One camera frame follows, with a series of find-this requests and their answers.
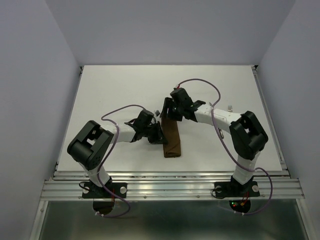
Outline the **brown cloth napkin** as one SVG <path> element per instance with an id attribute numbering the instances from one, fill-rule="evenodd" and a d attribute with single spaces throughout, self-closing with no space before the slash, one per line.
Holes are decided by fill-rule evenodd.
<path id="1" fill-rule="evenodd" d="M 161 119 L 162 132 L 167 140 L 163 144 L 165 158 L 178 158 L 181 156 L 181 140 L 177 121 L 163 117 Z"/>

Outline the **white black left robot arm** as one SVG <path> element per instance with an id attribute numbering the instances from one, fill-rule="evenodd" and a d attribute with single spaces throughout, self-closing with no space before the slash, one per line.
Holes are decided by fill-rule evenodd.
<path id="1" fill-rule="evenodd" d="M 134 143 L 146 138 L 150 144 L 167 144 L 161 124 L 155 115 L 143 109 L 139 115 L 123 124 L 110 120 L 112 125 L 101 126 L 88 121 L 67 147 L 67 153 L 81 165 L 89 181 L 79 184 L 84 199 L 114 199 L 127 197 L 126 183 L 113 183 L 103 164 L 117 143 Z"/>

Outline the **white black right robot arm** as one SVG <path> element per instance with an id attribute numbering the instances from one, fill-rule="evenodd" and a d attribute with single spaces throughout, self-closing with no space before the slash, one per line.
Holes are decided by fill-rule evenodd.
<path id="1" fill-rule="evenodd" d="M 193 101 L 184 88 L 177 88 L 164 99 L 161 115 L 181 122 L 183 119 L 213 126 L 220 139 L 221 132 L 230 134 L 237 158 L 236 167 L 221 193 L 242 195 L 252 190 L 255 165 L 269 138 L 256 115 L 251 111 L 234 113 L 215 108 L 202 100 Z"/>

